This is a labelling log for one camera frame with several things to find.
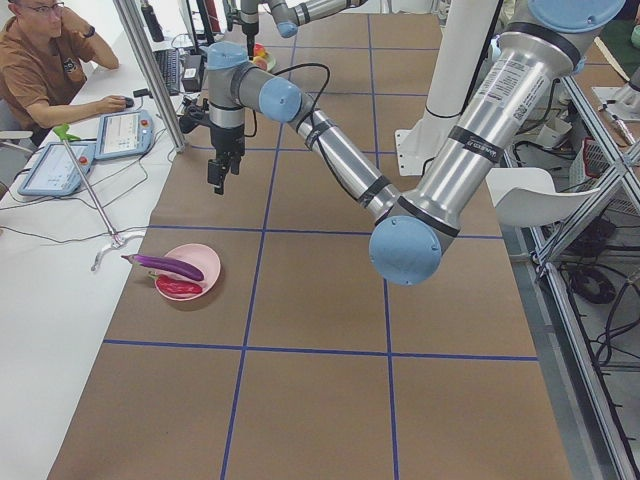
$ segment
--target tablet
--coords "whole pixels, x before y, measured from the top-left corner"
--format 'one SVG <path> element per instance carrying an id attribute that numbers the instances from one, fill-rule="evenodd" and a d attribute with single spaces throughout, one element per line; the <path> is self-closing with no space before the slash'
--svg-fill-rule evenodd
<path id="1" fill-rule="evenodd" d="M 95 144 L 73 142 L 71 149 L 87 174 L 94 160 Z M 40 158 L 31 167 L 27 177 L 18 188 L 24 196 L 70 195 L 80 186 L 82 179 L 61 142 L 48 143 Z"/>
<path id="2" fill-rule="evenodd" d="M 96 160 L 142 155 L 153 143 L 153 120 L 146 110 L 102 115 L 96 138 Z"/>

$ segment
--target green handle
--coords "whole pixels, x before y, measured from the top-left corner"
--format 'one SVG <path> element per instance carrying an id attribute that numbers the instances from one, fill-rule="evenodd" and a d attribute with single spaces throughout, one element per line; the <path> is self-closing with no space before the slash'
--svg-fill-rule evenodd
<path id="1" fill-rule="evenodd" d="M 62 125 L 58 125 L 57 127 L 53 127 L 53 133 L 58 135 L 60 140 L 67 140 L 69 142 L 75 142 L 77 140 L 81 140 L 80 137 L 76 137 L 75 135 L 71 135 L 69 132 L 69 124 L 63 123 Z"/>

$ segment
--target eggplant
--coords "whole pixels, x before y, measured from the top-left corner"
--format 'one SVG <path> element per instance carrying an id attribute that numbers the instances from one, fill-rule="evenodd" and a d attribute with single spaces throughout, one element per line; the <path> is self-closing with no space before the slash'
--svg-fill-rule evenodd
<path id="1" fill-rule="evenodd" d="M 204 280 L 204 274 L 190 263 L 183 262 L 176 258 L 170 257 L 152 257 L 149 255 L 141 255 L 133 253 L 131 255 L 121 255 L 131 265 L 141 265 L 147 268 L 155 268 L 165 272 L 176 273 L 196 282 Z"/>

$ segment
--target white pillar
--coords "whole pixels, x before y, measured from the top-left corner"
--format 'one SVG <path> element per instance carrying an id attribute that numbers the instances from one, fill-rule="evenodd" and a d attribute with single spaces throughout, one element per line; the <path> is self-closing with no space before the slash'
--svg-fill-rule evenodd
<path id="1" fill-rule="evenodd" d="M 462 114 L 476 66 L 500 0 L 453 0 L 423 117 L 396 131 L 401 175 L 422 175 Z"/>

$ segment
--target white chair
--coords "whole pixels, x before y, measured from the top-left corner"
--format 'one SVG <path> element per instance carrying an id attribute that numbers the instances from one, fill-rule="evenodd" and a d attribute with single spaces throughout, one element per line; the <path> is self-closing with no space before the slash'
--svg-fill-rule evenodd
<path id="1" fill-rule="evenodd" d="M 493 168 L 487 186 L 498 221 L 514 227 L 539 227 L 564 220 L 600 189 L 556 192 L 553 178 L 541 168 Z"/>

